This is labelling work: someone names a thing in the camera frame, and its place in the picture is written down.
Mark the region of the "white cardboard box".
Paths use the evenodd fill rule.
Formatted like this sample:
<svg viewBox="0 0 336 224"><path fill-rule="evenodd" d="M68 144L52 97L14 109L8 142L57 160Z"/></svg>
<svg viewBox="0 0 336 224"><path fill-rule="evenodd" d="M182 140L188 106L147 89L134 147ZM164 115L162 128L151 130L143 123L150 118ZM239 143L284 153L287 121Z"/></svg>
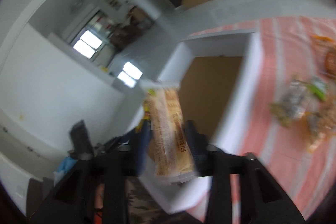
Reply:
<svg viewBox="0 0 336 224"><path fill-rule="evenodd" d="M201 34L177 44L159 82L178 83L184 120L218 148L236 153L249 120L263 64L260 32Z"/></svg>

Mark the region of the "green snack pack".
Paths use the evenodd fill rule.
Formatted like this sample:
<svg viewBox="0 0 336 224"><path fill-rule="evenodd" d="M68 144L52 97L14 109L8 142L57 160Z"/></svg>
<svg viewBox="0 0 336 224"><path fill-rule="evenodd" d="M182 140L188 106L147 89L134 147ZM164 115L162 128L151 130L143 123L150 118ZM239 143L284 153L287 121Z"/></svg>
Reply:
<svg viewBox="0 0 336 224"><path fill-rule="evenodd" d="M313 96L322 102L326 101L327 83L321 77L312 77L310 81L306 83L306 86Z"/></svg>

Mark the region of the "striped orange tablecloth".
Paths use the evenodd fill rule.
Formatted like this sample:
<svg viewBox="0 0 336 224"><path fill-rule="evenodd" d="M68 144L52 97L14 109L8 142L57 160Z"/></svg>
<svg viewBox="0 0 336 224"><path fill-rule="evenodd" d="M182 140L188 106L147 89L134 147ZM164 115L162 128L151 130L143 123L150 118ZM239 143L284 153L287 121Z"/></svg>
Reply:
<svg viewBox="0 0 336 224"><path fill-rule="evenodd" d="M254 153L305 219L335 198L335 86L324 76L335 20L307 16L224 26L260 33L264 60L238 154Z"/></svg>

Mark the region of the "peanut snack bag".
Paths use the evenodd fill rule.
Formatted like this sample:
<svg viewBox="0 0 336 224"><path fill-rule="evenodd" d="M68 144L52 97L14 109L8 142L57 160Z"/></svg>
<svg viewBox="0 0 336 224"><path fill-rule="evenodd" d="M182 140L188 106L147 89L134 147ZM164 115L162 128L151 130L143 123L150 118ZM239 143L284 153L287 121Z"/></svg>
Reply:
<svg viewBox="0 0 336 224"><path fill-rule="evenodd" d="M270 105L270 111L283 127L299 121L306 112L310 101L310 91L306 83L293 80L277 102Z"/></svg>

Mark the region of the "beige cracker pack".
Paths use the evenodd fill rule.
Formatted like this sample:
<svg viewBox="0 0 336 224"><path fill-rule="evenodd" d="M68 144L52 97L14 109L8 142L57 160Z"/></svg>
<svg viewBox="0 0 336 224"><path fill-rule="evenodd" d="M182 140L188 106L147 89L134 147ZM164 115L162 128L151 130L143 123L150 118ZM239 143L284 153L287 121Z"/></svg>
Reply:
<svg viewBox="0 0 336 224"><path fill-rule="evenodd" d="M183 131L179 84L140 82L145 94L143 110L150 121L149 156L154 175L163 184L185 183L196 177L195 164Z"/></svg>

